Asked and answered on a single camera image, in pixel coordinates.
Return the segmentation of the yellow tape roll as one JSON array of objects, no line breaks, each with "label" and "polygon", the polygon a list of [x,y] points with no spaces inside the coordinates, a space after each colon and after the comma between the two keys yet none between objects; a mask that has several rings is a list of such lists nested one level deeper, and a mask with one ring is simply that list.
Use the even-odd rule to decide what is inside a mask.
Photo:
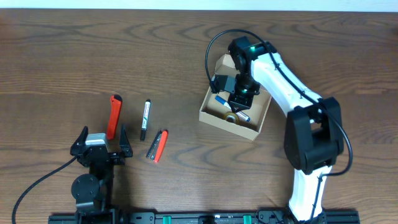
[{"label": "yellow tape roll", "polygon": [[227,112],[223,115],[223,119],[229,123],[234,123],[239,125],[239,116],[236,113],[233,112]]}]

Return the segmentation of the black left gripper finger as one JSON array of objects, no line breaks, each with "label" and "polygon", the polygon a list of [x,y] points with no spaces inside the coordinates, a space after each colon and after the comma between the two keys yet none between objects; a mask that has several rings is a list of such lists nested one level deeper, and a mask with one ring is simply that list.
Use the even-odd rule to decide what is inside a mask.
[{"label": "black left gripper finger", "polygon": [[80,135],[77,137],[76,141],[72,144],[70,148],[70,154],[72,156],[79,156],[85,149],[85,141],[88,136],[88,127],[85,126]]},{"label": "black left gripper finger", "polygon": [[120,137],[119,137],[119,147],[120,147],[121,152],[123,153],[124,157],[132,157],[133,156],[132,147],[127,138],[126,127],[124,124],[122,124],[122,126],[121,126],[121,132],[120,132]]}]

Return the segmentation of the blue cap whiteboard marker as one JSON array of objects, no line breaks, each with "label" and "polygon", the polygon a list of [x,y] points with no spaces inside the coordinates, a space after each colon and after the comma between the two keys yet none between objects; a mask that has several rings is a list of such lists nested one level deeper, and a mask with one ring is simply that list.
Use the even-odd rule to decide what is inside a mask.
[{"label": "blue cap whiteboard marker", "polygon": [[[225,107],[227,107],[229,110],[231,110],[231,107],[230,107],[230,105],[228,104],[228,102],[227,102],[226,100],[224,100],[222,97],[216,95],[216,96],[215,96],[215,100],[218,101],[219,103],[221,103],[222,105],[224,105]],[[250,120],[251,120],[250,117],[249,117],[247,114],[245,114],[245,113],[243,113],[243,112],[241,112],[241,111],[235,112],[235,114],[236,114],[239,118],[242,118],[242,119],[245,120],[245,121],[250,121]]]}]

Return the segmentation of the red utility knife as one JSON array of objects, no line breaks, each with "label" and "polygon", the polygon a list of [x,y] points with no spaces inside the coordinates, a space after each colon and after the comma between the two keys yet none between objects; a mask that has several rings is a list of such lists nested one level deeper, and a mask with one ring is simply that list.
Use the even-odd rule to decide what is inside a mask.
[{"label": "red utility knife", "polygon": [[111,112],[108,121],[108,127],[106,132],[107,140],[112,140],[116,134],[116,128],[118,126],[119,116],[121,112],[121,107],[123,105],[123,99],[120,95],[113,95],[110,98]]}]

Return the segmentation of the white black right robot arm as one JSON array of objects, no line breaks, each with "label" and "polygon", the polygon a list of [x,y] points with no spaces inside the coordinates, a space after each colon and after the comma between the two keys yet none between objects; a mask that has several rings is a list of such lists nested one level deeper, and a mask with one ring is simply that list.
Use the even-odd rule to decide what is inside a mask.
[{"label": "white black right robot arm", "polygon": [[260,87],[275,99],[287,118],[284,151],[294,167],[291,219],[321,223],[326,178],[343,152],[339,103],[309,90],[269,43],[252,44],[240,37],[230,43],[228,52],[239,72],[228,99],[230,107],[248,110]]}]

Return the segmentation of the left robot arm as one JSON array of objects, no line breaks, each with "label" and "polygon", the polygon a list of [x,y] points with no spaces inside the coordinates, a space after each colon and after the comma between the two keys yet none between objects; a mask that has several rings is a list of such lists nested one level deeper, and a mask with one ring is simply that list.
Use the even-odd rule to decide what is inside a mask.
[{"label": "left robot arm", "polygon": [[128,222],[126,215],[111,204],[114,167],[123,166],[126,159],[133,156],[125,126],[121,126],[119,147],[119,152],[109,152],[106,134],[90,134],[86,126],[72,144],[70,154],[89,168],[89,173],[80,175],[72,183],[77,223]]}]

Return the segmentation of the brown cardboard box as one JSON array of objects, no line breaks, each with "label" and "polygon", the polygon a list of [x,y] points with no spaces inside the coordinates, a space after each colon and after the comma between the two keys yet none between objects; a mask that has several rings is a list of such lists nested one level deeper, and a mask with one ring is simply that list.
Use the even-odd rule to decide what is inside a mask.
[{"label": "brown cardboard box", "polygon": [[269,92],[264,88],[260,88],[260,94],[254,97],[251,108],[242,111],[247,114],[251,120],[245,121],[239,118],[239,125],[229,123],[223,119],[223,115],[227,112],[231,112],[231,110],[216,101],[216,95],[222,97],[224,100],[227,100],[229,97],[228,92],[224,91],[215,94],[212,93],[209,88],[199,110],[199,120],[246,139],[256,139],[261,132],[268,107],[271,103],[272,97]]}]

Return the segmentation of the black cap whiteboard marker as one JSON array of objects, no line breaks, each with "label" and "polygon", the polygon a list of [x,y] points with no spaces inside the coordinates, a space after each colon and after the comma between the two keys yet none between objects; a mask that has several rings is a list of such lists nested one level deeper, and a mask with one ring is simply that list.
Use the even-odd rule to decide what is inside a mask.
[{"label": "black cap whiteboard marker", "polygon": [[145,137],[146,137],[150,107],[151,107],[151,100],[148,99],[148,100],[146,100],[145,105],[144,105],[144,112],[143,112],[142,124],[141,124],[141,134],[140,134],[141,141],[145,140]]}]

